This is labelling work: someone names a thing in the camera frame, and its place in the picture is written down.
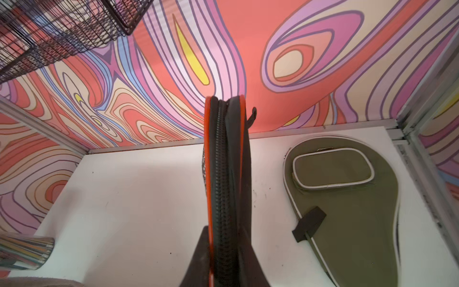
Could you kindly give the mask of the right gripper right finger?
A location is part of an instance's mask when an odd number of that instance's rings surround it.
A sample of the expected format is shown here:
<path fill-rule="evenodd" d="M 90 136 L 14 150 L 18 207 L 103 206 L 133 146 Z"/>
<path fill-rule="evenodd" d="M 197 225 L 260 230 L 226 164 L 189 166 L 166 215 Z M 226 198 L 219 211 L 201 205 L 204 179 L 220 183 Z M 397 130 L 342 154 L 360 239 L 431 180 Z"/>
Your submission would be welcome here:
<path fill-rule="evenodd" d="M 239 283 L 241 287 L 270 287 L 244 229 L 239 234 Z"/>

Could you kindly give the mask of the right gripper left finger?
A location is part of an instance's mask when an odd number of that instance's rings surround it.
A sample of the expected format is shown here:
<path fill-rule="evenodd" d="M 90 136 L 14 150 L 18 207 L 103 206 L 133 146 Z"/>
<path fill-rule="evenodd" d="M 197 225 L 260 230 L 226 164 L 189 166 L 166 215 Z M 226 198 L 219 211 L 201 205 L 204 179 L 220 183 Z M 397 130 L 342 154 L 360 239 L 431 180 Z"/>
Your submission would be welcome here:
<path fill-rule="evenodd" d="M 202 229 L 180 287 L 208 287 L 210 279 L 209 227 Z"/>

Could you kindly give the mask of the black red paddle case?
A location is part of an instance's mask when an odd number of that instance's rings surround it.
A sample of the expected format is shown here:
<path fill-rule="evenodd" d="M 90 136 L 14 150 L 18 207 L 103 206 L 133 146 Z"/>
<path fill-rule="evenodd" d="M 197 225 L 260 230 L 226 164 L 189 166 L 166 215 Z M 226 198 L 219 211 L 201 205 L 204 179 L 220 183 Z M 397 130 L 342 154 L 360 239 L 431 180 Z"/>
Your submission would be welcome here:
<path fill-rule="evenodd" d="M 203 176 L 208 205 L 209 286 L 237 287 L 243 191 L 249 190 L 248 117 L 244 96 L 206 98 Z"/>

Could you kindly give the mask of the green paddle case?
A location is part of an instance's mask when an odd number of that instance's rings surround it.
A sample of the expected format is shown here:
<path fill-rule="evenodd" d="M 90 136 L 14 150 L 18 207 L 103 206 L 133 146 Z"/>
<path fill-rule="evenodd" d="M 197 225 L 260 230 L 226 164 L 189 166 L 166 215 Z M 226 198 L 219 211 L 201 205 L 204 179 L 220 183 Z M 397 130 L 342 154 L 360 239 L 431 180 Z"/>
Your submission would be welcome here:
<path fill-rule="evenodd" d="M 306 139 L 286 153 L 283 181 L 294 238 L 336 287 L 399 285 L 399 184 L 382 155 L 343 136 Z"/>

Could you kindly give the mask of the white canvas tote bag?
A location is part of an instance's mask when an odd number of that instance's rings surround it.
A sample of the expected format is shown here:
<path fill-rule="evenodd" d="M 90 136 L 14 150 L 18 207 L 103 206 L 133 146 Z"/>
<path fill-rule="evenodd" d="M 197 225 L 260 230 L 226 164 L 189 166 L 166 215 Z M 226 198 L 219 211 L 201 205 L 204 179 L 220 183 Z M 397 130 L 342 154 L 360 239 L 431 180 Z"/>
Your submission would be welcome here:
<path fill-rule="evenodd" d="M 84 287 L 83 283 L 56 278 L 12 277 L 2 278 L 2 287 Z"/>

